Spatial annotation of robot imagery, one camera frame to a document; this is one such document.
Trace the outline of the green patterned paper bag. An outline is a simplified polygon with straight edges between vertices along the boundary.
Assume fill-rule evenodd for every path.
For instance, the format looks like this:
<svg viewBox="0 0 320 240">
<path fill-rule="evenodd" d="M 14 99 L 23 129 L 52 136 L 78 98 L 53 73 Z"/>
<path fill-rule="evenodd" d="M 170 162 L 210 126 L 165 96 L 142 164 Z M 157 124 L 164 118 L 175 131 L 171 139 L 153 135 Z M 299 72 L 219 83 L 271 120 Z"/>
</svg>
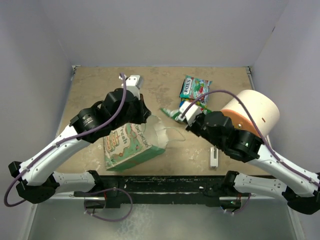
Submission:
<svg viewBox="0 0 320 240">
<path fill-rule="evenodd" d="M 178 128 L 166 127 L 155 115 L 146 123 L 127 123 L 103 138 L 105 169 L 123 172 L 163 154 L 168 143 L 185 140 Z"/>
</svg>

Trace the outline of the teal pink snack packet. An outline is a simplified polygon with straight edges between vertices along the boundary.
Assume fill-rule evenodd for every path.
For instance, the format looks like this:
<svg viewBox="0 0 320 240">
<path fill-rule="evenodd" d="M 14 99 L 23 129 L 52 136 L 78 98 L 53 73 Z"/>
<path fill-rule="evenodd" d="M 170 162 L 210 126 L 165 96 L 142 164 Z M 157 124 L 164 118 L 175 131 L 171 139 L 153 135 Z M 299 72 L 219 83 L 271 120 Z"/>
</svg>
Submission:
<svg viewBox="0 0 320 240">
<path fill-rule="evenodd" d="M 179 94 L 180 98 L 196 99 L 209 92 L 212 81 L 186 75 Z"/>
</svg>

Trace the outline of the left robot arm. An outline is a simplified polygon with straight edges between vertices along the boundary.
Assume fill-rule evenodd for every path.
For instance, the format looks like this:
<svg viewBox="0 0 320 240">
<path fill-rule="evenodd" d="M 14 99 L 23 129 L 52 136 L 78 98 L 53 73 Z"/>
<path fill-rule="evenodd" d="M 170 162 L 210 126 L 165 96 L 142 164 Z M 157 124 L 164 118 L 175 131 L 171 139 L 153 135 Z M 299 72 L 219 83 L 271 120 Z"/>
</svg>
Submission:
<svg viewBox="0 0 320 240">
<path fill-rule="evenodd" d="M 66 192 L 98 196 L 103 191 L 103 183 L 95 170 L 59 173 L 57 168 L 80 150 L 108 136 L 111 131 L 127 123 L 144 124 L 150 115 L 151 111 L 136 86 L 109 92 L 104 100 L 82 109 L 60 135 L 34 157 L 9 164 L 18 195 L 33 204 Z"/>
</svg>

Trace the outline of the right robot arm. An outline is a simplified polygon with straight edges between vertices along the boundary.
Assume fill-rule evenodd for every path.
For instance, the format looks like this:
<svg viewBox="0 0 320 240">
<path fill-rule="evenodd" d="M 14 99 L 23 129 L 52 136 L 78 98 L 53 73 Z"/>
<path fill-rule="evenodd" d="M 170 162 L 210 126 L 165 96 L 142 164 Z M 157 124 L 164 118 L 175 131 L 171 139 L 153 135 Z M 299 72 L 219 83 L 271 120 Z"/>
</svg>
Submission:
<svg viewBox="0 0 320 240">
<path fill-rule="evenodd" d="M 207 140 L 231 159 L 263 169 L 272 178 L 249 176 L 228 171 L 222 190 L 228 196 L 236 193 L 258 194 L 285 201 L 293 210 L 312 215 L 320 209 L 320 175 L 279 160 L 254 133 L 235 129 L 232 120 L 220 111 L 186 117 L 186 130 Z"/>
</svg>

